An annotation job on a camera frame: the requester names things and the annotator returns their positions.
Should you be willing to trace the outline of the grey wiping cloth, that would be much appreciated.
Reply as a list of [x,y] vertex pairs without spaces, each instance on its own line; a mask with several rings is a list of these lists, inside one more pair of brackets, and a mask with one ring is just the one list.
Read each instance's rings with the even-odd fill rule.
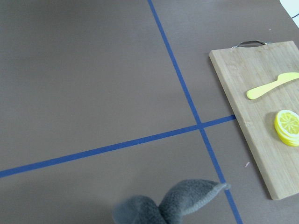
[[147,196],[132,196],[113,210],[116,224],[181,224],[183,217],[198,211],[213,200],[228,183],[203,179],[178,182],[156,203]]

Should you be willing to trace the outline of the yellow plastic knife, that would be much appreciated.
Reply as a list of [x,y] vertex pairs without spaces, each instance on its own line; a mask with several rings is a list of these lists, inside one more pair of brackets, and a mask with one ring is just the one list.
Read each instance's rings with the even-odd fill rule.
[[287,72],[278,75],[277,80],[270,82],[268,84],[264,84],[253,89],[250,89],[246,92],[246,96],[248,99],[254,100],[262,95],[268,93],[269,91],[275,89],[276,87],[283,85],[287,82],[293,81],[299,78],[298,72]]

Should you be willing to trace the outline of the bamboo cutting board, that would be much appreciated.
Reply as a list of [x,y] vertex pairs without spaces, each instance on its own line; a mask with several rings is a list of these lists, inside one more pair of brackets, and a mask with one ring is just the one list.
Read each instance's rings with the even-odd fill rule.
[[299,149],[284,144],[274,128],[276,114],[299,110],[299,82],[285,83],[251,100],[248,90],[299,70],[293,41],[258,47],[215,49],[209,57],[272,199],[299,192]]

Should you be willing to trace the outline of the yellow lemon slices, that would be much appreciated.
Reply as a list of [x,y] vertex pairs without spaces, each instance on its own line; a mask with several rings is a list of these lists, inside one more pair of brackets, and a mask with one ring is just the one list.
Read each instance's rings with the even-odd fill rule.
[[274,120],[274,127],[280,140],[288,146],[299,145],[299,115],[290,110],[279,111]]

